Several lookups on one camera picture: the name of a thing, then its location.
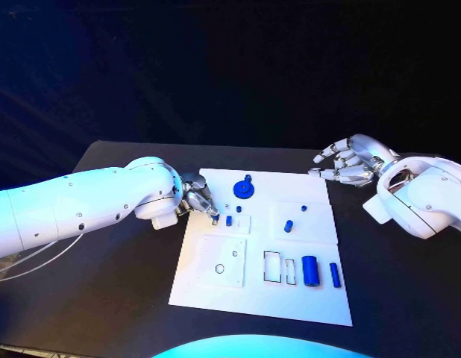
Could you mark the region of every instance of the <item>white robotic arm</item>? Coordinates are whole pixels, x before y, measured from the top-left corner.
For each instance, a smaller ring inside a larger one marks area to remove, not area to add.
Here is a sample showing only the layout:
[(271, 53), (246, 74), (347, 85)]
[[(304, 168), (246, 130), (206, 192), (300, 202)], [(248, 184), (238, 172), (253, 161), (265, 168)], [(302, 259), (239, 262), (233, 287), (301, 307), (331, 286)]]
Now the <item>white robotic arm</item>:
[(363, 186), (379, 176), (377, 195), (364, 208), (380, 224), (395, 219), (401, 227), (428, 239), (448, 226), (461, 230), (461, 165), (438, 157), (402, 158), (363, 134), (330, 145), (320, 163), (337, 153), (336, 169), (310, 171), (328, 180)]
[(0, 257), (112, 224), (135, 211), (155, 229), (199, 210), (219, 215), (200, 175), (180, 176), (158, 157), (0, 191)]

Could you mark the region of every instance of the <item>white cable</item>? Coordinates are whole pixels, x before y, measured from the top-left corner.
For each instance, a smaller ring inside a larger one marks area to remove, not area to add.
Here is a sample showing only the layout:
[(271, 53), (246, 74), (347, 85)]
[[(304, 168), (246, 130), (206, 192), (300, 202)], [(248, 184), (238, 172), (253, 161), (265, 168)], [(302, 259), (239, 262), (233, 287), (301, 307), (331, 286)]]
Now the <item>white cable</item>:
[(14, 266), (20, 265), (21, 263), (24, 263), (28, 259), (31, 259), (36, 255), (38, 255), (47, 248), (50, 248), (51, 246), (54, 246), (54, 243), (57, 241), (51, 242), (43, 249), (40, 249), (38, 251), (36, 251), (31, 255), (28, 255), (24, 259), (21, 259), (20, 261), (17, 261), (15, 263), (12, 263), (8, 267), (0, 269), (0, 272), (7, 271), (8, 269), (11, 269)]
[(36, 270), (38, 270), (43, 266), (48, 265), (73, 247), (73, 245), (77, 243), (77, 241), (80, 240), (80, 238), (83, 237), (83, 234), (77, 237), (77, 239), (72, 242), (72, 245), (61, 251), (61, 253), (51, 259), (48, 260), (46, 263), (43, 263), (41, 265), (38, 265), (38, 267), (33, 268), (31, 270), (28, 270), (27, 272), (24, 272), (23, 274), (18, 274), (17, 276), (12, 276), (10, 278), (4, 278), (0, 280), (2, 281), (7, 281), (7, 280), (11, 280), (12, 278), (17, 278), (17, 277), (21, 277), (21, 276), (25, 276), (25, 274), (30, 274), (31, 272), (34, 272)]

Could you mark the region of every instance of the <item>black table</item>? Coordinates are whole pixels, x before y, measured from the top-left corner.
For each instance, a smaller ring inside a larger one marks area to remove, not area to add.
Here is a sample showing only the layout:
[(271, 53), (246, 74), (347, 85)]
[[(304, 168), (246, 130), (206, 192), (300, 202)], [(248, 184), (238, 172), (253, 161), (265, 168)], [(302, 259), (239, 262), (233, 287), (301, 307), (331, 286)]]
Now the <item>black table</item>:
[[(96, 142), (76, 171), (162, 157), (200, 168), (305, 173), (317, 151)], [(131, 216), (89, 233), (48, 266), (0, 285), (0, 343), (96, 357), (149, 357), (212, 336), (268, 334), (377, 357), (461, 357), (461, 233), (429, 240), (362, 204), (375, 194), (328, 184), (354, 327), (168, 305), (187, 216), (155, 231)], [(11, 270), (34, 267), (70, 244)]]

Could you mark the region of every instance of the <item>white board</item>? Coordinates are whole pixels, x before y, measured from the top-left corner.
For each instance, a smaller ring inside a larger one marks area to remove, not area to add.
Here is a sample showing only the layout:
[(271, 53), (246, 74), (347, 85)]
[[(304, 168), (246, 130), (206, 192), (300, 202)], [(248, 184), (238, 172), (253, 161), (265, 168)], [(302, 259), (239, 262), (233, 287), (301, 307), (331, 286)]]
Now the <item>white board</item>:
[[(256, 191), (243, 200), (236, 198), (233, 187), (246, 174), (252, 176)], [(222, 169), (203, 169), (201, 175), (210, 184), (222, 217), (219, 225), (213, 226), (206, 214), (190, 214), (170, 304), (353, 326), (326, 180), (301, 174)], [(307, 212), (301, 211), (302, 205), (308, 206)], [(226, 226), (227, 215), (233, 216), (233, 223), (243, 222), (246, 229)], [(288, 217), (294, 221), (291, 233), (284, 231)], [(209, 258), (201, 250), (212, 237)], [(238, 245), (240, 241), (236, 240), (243, 240), (245, 265), (235, 266), (239, 261), (223, 264), (233, 265), (233, 278), (227, 281), (226, 271), (219, 274), (216, 265), (232, 259), (229, 252), (238, 250), (229, 245)], [(282, 255), (281, 283), (265, 282), (266, 251)], [(304, 285), (302, 257), (307, 255), (318, 260), (318, 287)], [(295, 263), (297, 285), (287, 282), (287, 259)], [(339, 265), (341, 288), (333, 285), (330, 263)], [(243, 279), (239, 283), (235, 278), (240, 267)]]

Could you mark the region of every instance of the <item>blue object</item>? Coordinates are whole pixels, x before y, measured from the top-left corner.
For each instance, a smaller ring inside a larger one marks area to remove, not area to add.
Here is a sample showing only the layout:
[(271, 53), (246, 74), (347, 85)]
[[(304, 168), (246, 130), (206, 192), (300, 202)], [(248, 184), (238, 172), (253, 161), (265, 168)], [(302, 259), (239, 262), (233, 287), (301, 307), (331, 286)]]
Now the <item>blue object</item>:
[(320, 267), (317, 257), (305, 256), (302, 258), (304, 284), (310, 287), (320, 286)]
[(344, 348), (302, 339), (240, 334), (201, 339), (162, 352), (155, 358), (302, 357), (369, 358)]
[(331, 267), (331, 276), (333, 276), (333, 285), (334, 287), (341, 287), (341, 276), (339, 275), (339, 266), (336, 263), (330, 263)]
[(289, 233), (292, 231), (294, 222), (289, 220), (285, 225), (285, 232)]
[(235, 184), (235, 195), (240, 199), (249, 199), (255, 195), (255, 186), (252, 185), (252, 176), (246, 175), (245, 180)]

